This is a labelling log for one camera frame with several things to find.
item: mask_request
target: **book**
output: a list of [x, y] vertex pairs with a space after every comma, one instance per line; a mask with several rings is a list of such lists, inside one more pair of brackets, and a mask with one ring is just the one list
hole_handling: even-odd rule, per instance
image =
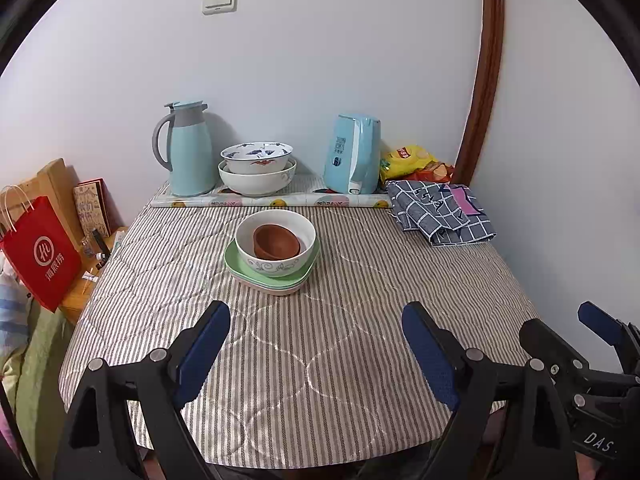
[[104, 181], [101, 178], [81, 182], [73, 189], [76, 212], [85, 236], [94, 229], [103, 238], [111, 235], [109, 215], [104, 201]]

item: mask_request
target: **wooden nightstand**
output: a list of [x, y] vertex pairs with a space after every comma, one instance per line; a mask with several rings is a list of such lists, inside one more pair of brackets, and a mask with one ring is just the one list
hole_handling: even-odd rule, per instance
[[[126, 230], [126, 227], [119, 227], [116, 232]], [[115, 237], [116, 233], [112, 234], [105, 240], [105, 243], [110, 250], [113, 249], [113, 240]], [[91, 272], [92, 269], [93, 274], [96, 274], [95, 265], [97, 263], [98, 261], [95, 257], [85, 258], [84, 255], [82, 256], [82, 271], [60, 303], [59, 308], [62, 311], [62, 314], [65, 315], [72, 325], [75, 325], [78, 322], [78, 319], [80, 319], [80, 314], [82, 314], [82, 310], [85, 308], [87, 301], [89, 301], [89, 297], [95, 287], [95, 283], [91, 280], [84, 280], [82, 278], [82, 274], [84, 274], [86, 270]], [[99, 270], [96, 275], [100, 276], [101, 273], [102, 270]]]

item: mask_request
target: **white light switch plate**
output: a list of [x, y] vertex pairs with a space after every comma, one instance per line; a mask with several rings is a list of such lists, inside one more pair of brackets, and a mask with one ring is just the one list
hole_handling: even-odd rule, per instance
[[236, 10], [236, 0], [202, 0], [203, 14], [217, 14]]

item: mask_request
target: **metal bolt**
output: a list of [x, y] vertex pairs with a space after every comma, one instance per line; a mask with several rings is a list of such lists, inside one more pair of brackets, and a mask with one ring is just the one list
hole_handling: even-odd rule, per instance
[[97, 357], [95, 359], [91, 359], [89, 361], [89, 370], [91, 370], [92, 372], [95, 372], [96, 370], [99, 370], [100, 368], [102, 368], [102, 359], [100, 359], [99, 357]]
[[545, 364], [540, 359], [535, 358], [529, 361], [529, 366], [537, 372], [541, 372], [545, 369]]
[[484, 358], [484, 354], [482, 350], [478, 350], [477, 348], [470, 348], [466, 351], [466, 356], [472, 361], [482, 361]]
[[164, 348], [156, 348], [149, 354], [149, 358], [157, 363], [158, 361], [162, 361], [166, 357], [166, 350]]

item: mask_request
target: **wall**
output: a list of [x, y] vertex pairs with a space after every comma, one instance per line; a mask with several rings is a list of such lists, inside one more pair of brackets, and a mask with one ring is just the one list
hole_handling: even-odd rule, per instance
[[130, 222], [166, 178], [162, 105], [204, 99], [217, 148], [288, 142], [320, 172], [334, 117], [382, 120], [391, 146], [454, 161], [478, 59], [481, 0], [58, 0], [0, 77], [0, 184], [63, 156], [101, 176]]
[[591, 300], [640, 326], [640, 88], [577, 0], [506, 0], [498, 92], [474, 190], [543, 320], [591, 361]]

